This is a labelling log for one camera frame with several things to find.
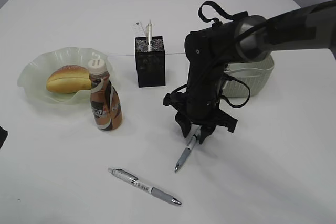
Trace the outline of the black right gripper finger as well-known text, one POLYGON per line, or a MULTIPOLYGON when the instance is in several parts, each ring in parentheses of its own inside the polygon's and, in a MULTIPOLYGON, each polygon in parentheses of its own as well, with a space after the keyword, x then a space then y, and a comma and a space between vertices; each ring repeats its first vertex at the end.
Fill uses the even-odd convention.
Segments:
POLYGON ((181 112, 177 112, 175 116, 175 120, 180 126, 183 137, 187 138, 190 133, 193 121, 190 119, 188 115, 182 114, 181 112))
POLYGON ((204 140, 213 134, 216 129, 216 125, 202 125, 200 128, 200 135, 198 138, 198 142, 200 145, 203 144, 204 140))

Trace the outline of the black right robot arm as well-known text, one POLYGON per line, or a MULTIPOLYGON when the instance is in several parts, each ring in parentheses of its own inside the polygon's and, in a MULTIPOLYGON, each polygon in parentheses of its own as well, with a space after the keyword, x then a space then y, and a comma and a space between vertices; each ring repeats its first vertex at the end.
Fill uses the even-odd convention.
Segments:
POLYGON ((335 1, 296 9, 265 19, 246 11, 234 15, 225 12, 214 1, 206 1, 226 22, 199 18, 210 28, 192 31, 184 49, 189 61, 187 83, 168 93, 165 106, 177 110, 176 122, 184 136, 192 125, 199 125, 199 142, 210 136, 217 126, 234 132, 237 120, 219 107, 222 88, 233 77, 225 73, 232 63, 263 61, 272 51, 329 49, 335 52, 335 1))

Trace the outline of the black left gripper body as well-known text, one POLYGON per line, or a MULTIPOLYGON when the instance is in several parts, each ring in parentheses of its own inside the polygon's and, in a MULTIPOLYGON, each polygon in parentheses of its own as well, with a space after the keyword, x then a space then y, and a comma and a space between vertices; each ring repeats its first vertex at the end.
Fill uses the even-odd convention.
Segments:
POLYGON ((8 137, 8 131, 0 127, 0 148, 2 148, 7 137, 8 137))

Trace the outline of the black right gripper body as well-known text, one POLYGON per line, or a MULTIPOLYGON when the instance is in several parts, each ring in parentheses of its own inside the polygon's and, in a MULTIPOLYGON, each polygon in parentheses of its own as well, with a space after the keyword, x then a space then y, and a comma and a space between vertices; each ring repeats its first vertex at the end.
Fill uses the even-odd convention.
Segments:
POLYGON ((186 95, 181 92, 172 92, 164 97, 163 105, 172 106, 177 112, 188 115, 193 124, 223 126, 232 133, 238 120, 219 108, 219 96, 222 93, 222 89, 215 91, 214 94, 202 92, 186 95))

